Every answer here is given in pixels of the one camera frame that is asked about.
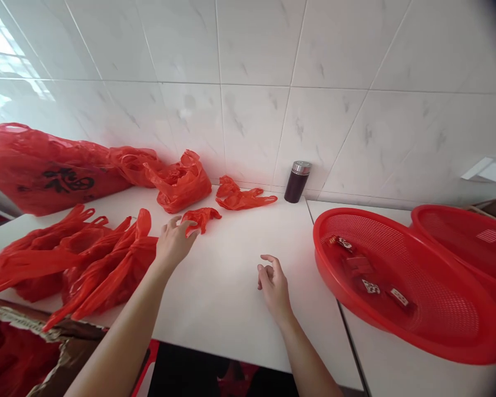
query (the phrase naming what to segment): hand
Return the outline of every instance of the hand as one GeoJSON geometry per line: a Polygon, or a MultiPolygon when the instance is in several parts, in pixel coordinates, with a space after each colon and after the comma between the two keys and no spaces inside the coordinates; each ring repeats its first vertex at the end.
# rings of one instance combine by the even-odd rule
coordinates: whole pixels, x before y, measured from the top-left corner
{"type": "Polygon", "coordinates": [[[186,231],[189,226],[196,226],[193,221],[183,221],[180,226],[176,225],[182,217],[175,216],[161,228],[161,235],[156,245],[156,258],[151,264],[154,270],[167,272],[170,276],[178,264],[187,256],[197,236],[198,230],[186,238],[186,231]]]}
{"type": "Polygon", "coordinates": [[[257,289],[263,290],[266,306],[281,327],[294,318],[288,296],[287,278],[283,274],[279,259],[272,255],[261,255],[261,259],[269,261],[272,266],[257,265],[259,271],[257,289]]]}

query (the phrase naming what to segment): wall tile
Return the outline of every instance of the wall tile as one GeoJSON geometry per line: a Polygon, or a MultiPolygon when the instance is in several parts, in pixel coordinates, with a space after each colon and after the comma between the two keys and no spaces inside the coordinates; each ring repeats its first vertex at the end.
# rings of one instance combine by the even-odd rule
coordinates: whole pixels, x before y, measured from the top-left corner
{"type": "Polygon", "coordinates": [[[100,80],[64,0],[4,0],[54,79],[100,80]]]}
{"type": "Polygon", "coordinates": [[[289,88],[223,85],[226,173],[236,181],[270,185],[289,88]]]}
{"type": "Polygon", "coordinates": [[[33,48],[0,0],[0,73],[2,77],[49,78],[33,48]]]}
{"type": "Polygon", "coordinates": [[[306,0],[217,0],[226,84],[289,85],[306,0]]]}
{"type": "Polygon", "coordinates": [[[106,137],[111,146],[153,149],[168,164],[180,160],[158,83],[106,82],[114,107],[106,137]]]}
{"type": "Polygon", "coordinates": [[[273,185],[286,186],[296,160],[312,163],[307,189],[321,190],[366,91],[292,88],[273,185]]]}
{"type": "Polygon", "coordinates": [[[53,81],[0,79],[0,114],[61,138],[89,139],[53,81]]]}
{"type": "MultiPolygon", "coordinates": [[[[271,191],[274,193],[285,193],[286,190],[287,190],[286,186],[272,186],[271,189],[271,191]]],[[[305,199],[307,200],[317,200],[318,196],[320,195],[320,191],[304,189],[301,195],[305,196],[305,199]]]]}
{"type": "Polygon", "coordinates": [[[223,176],[226,169],[220,86],[163,83],[160,89],[177,153],[193,150],[201,156],[210,178],[223,176]]]}
{"type": "Polygon", "coordinates": [[[58,124],[68,131],[69,139],[113,146],[109,128],[112,101],[103,82],[54,81],[50,91],[57,107],[66,112],[67,118],[58,124]]]}
{"type": "Polygon", "coordinates": [[[214,0],[138,0],[158,80],[219,83],[214,0]]]}
{"type": "Polygon", "coordinates": [[[418,137],[379,196],[453,205],[496,197],[496,184],[460,179],[483,157],[496,157],[496,95],[441,96],[447,101],[435,122],[418,137]]]}
{"type": "Polygon", "coordinates": [[[294,86],[369,88],[409,0],[309,0],[294,86]]]}
{"type": "Polygon", "coordinates": [[[380,208],[393,208],[394,210],[408,210],[411,211],[415,207],[426,204],[424,202],[396,200],[394,198],[371,197],[369,206],[380,208]]]}
{"type": "Polygon", "coordinates": [[[373,88],[496,92],[491,11],[476,1],[414,0],[373,88]]]}
{"type": "Polygon", "coordinates": [[[104,80],[157,81],[134,0],[67,0],[104,80]]]}
{"type": "Polygon", "coordinates": [[[369,196],[348,195],[326,191],[320,192],[320,195],[318,196],[318,201],[335,202],[340,204],[367,205],[370,200],[371,197],[369,196]]]}
{"type": "Polygon", "coordinates": [[[429,134],[445,99],[440,94],[370,91],[323,190],[377,196],[417,137],[429,134]]]}

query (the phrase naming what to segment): person's right hand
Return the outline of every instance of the person's right hand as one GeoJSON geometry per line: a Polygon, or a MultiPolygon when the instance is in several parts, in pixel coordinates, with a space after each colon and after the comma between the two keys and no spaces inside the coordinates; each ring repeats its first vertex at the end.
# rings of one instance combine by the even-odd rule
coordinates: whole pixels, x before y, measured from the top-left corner
{"type": "Polygon", "coordinates": [[[259,271],[258,288],[263,290],[266,306],[279,326],[290,321],[294,314],[288,296],[288,282],[279,259],[272,255],[261,255],[261,259],[269,261],[271,265],[257,265],[259,271]]]}

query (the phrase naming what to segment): white countertop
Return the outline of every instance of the white countertop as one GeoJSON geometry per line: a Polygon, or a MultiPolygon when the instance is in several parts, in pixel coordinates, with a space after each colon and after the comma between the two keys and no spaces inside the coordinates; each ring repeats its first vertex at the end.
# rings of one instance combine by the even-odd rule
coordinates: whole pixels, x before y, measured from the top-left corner
{"type": "MultiPolygon", "coordinates": [[[[215,192],[187,208],[218,209],[222,219],[208,223],[189,256],[180,264],[165,290],[153,338],[215,355],[290,372],[285,346],[257,290],[260,254],[281,260],[289,281],[290,300],[305,333],[340,385],[363,390],[341,313],[325,287],[314,261],[312,220],[302,198],[244,211],[227,211],[215,202],[215,192]]],[[[133,187],[88,203],[96,216],[118,225],[140,208],[152,215],[151,235],[172,216],[156,203],[156,189],[133,187]]],[[[68,211],[36,218],[23,215],[0,227],[0,250],[33,229],[47,227],[68,211]]],[[[60,296],[29,304],[13,290],[0,298],[47,312],[61,306],[60,296]]],[[[110,326],[121,307],[88,320],[110,326]]]]}
{"type": "MultiPolygon", "coordinates": [[[[406,226],[411,212],[387,208],[308,201],[314,221],[332,208],[351,207],[378,213],[406,226]]],[[[485,397],[496,384],[496,364],[471,366],[431,355],[381,331],[342,306],[365,381],[372,397],[485,397]]]]}

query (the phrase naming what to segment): red plastic basket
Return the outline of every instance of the red plastic basket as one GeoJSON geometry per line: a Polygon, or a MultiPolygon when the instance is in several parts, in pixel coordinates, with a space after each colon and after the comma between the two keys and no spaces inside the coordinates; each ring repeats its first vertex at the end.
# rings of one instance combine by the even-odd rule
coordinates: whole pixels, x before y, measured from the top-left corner
{"type": "Polygon", "coordinates": [[[391,219],[352,208],[320,215],[314,245],[329,289],[367,323],[447,360],[496,362],[496,304],[446,249],[391,219]],[[392,299],[355,288],[335,247],[326,244],[334,235],[366,253],[377,273],[405,291],[415,304],[410,314],[392,299]]]}
{"type": "Polygon", "coordinates": [[[496,302],[496,220],[458,208],[424,205],[412,228],[455,255],[496,302]]]}

